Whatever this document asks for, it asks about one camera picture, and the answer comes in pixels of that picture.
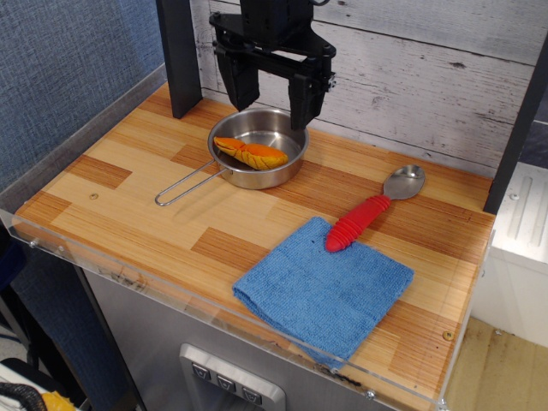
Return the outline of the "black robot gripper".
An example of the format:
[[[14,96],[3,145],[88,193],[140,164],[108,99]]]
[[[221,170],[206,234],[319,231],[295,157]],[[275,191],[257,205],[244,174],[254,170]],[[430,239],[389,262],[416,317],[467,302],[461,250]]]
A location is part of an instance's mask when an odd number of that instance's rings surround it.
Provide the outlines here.
[[[312,29],[325,1],[241,1],[238,14],[214,12],[214,51],[232,105],[245,110],[259,98],[259,72],[289,81],[293,130],[321,113],[333,87],[336,48]]]

